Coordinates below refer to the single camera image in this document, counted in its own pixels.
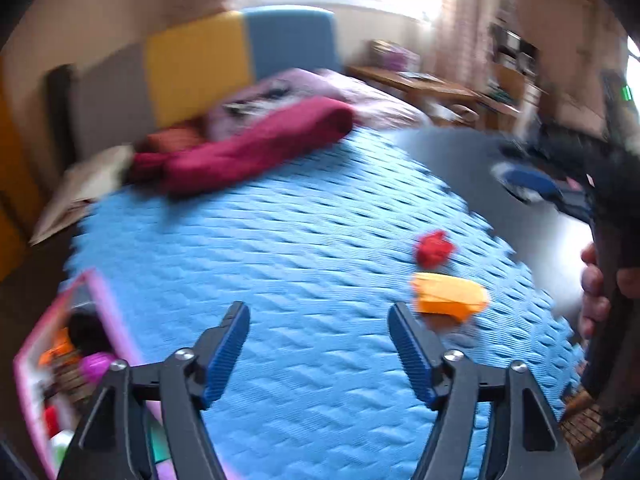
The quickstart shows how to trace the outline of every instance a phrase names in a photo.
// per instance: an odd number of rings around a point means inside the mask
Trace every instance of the folded red cloth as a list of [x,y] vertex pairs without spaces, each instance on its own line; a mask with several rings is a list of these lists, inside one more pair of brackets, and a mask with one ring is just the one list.
[[150,180],[162,176],[163,189],[173,195],[224,189],[329,146],[352,128],[353,111],[348,104],[313,97],[278,110],[242,135],[222,142],[209,142],[186,152],[138,153],[130,177]]

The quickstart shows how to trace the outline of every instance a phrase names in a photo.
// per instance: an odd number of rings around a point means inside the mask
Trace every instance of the mattress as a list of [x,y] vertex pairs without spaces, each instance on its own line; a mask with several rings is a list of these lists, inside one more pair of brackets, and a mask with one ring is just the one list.
[[[216,451],[250,480],[409,478],[435,420],[415,399],[386,313],[411,303],[419,236],[458,247],[441,272],[484,285],[490,306],[443,335],[478,363],[530,366],[556,415],[571,330],[513,251],[427,168],[371,130],[225,192],[172,201],[124,187],[82,221],[68,261],[95,267],[146,361],[164,360],[251,309],[222,398],[204,413]],[[479,474],[479,405],[464,478]]]

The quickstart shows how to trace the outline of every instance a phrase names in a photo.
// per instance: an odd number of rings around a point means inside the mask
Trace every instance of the hand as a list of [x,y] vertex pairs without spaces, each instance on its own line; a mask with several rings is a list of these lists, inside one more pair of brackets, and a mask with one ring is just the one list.
[[[604,278],[596,266],[596,249],[589,244],[580,255],[587,267],[582,272],[582,312],[578,321],[578,330],[585,339],[590,339],[595,324],[604,321],[611,308],[609,300],[603,297]],[[628,298],[640,298],[640,268],[620,269],[618,271],[620,292]]]

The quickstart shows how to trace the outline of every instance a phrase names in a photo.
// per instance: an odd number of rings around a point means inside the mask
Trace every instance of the metal screw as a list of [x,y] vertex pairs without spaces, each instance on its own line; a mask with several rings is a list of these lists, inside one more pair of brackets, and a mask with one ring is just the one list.
[[523,374],[527,370],[527,365],[523,361],[514,361],[511,363],[511,370]]
[[180,348],[175,353],[175,357],[180,359],[180,361],[188,361],[189,359],[193,359],[194,357],[193,350],[191,348]]
[[462,359],[465,355],[460,350],[447,350],[444,352],[444,358],[447,361],[453,361],[457,363]]
[[127,367],[127,362],[122,359],[116,359],[109,365],[109,370],[113,370],[114,372],[119,372],[124,370]]

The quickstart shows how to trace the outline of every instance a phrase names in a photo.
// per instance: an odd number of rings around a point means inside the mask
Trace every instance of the purple ball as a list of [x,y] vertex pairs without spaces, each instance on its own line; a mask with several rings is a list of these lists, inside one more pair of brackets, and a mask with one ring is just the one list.
[[88,383],[97,384],[115,359],[116,357],[108,352],[91,354],[80,361],[80,371]]

